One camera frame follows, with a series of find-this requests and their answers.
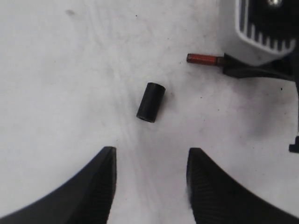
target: black carbon fiber part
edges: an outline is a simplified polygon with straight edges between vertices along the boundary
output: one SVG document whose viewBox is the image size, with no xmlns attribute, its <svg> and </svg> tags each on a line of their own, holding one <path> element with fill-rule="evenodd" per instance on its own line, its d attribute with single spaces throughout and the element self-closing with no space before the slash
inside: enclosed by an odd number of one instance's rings
<svg viewBox="0 0 299 224">
<path fill-rule="evenodd" d="M 199 148 L 189 152 L 187 185 L 197 224 L 299 224 L 237 183 Z"/>
<path fill-rule="evenodd" d="M 116 188 L 116 149 L 103 148 L 77 175 L 0 224 L 105 224 Z"/>
</svg>

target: screw head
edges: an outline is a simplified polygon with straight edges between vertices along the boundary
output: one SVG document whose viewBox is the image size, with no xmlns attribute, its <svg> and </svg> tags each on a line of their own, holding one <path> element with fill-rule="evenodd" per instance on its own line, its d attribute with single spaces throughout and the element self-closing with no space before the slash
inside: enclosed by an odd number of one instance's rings
<svg viewBox="0 0 299 224">
<path fill-rule="evenodd" d="M 278 8 L 282 6 L 283 0 L 267 0 L 270 7 Z"/>
</svg>

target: red threaded bolt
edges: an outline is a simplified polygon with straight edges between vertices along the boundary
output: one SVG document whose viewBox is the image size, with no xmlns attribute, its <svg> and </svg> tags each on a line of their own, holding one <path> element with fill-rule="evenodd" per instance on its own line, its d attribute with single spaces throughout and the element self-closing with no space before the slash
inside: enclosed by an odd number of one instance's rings
<svg viewBox="0 0 299 224">
<path fill-rule="evenodd" d="M 224 57 L 210 56 L 210 55 L 198 55 L 198 54 L 188 54 L 188 63 L 211 65 L 223 67 L 225 64 Z"/>
</svg>

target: bolt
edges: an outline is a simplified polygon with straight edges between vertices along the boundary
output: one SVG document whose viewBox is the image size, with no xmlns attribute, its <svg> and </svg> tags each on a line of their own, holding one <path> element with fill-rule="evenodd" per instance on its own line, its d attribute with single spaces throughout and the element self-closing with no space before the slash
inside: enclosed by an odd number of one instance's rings
<svg viewBox="0 0 299 224">
<path fill-rule="evenodd" d="M 193 64 L 203 64 L 223 67 L 225 65 L 224 57 L 210 56 L 210 55 L 198 55 L 188 54 L 187 62 Z"/>
<path fill-rule="evenodd" d="M 283 0 L 267 0 L 269 6 L 278 8 L 282 6 Z"/>
</svg>

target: white table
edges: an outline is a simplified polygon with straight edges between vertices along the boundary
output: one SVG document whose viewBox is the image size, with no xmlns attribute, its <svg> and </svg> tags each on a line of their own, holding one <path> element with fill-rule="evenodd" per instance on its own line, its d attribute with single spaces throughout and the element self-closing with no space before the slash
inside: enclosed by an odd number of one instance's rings
<svg viewBox="0 0 299 224">
<path fill-rule="evenodd" d="M 106 145 L 118 155 L 111 224 L 193 224 L 190 147 L 299 216 L 295 85 L 185 62 L 222 54 L 217 14 L 216 0 L 0 1 L 0 216 Z M 135 117 L 147 82 L 167 89 L 154 124 Z"/>
</svg>

